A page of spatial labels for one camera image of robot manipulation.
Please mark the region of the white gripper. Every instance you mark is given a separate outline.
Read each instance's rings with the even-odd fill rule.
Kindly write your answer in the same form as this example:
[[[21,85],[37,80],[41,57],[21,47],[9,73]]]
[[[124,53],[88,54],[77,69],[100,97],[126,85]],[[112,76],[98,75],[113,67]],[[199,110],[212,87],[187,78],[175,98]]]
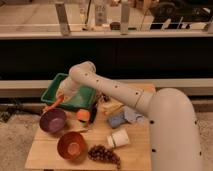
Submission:
[[[56,91],[56,98],[63,97],[64,102],[68,102],[72,97],[74,97],[80,84],[73,81],[70,77],[66,77],[60,84]]]

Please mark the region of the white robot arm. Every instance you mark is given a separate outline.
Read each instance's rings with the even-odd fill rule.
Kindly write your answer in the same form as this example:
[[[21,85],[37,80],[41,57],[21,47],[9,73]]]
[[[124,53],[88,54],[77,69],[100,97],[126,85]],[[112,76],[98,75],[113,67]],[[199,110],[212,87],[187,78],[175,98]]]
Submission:
[[[155,93],[96,74],[86,61],[74,65],[56,95],[69,99],[85,85],[118,100],[148,117],[152,171],[203,171],[199,128],[194,107],[180,90],[163,88]]]

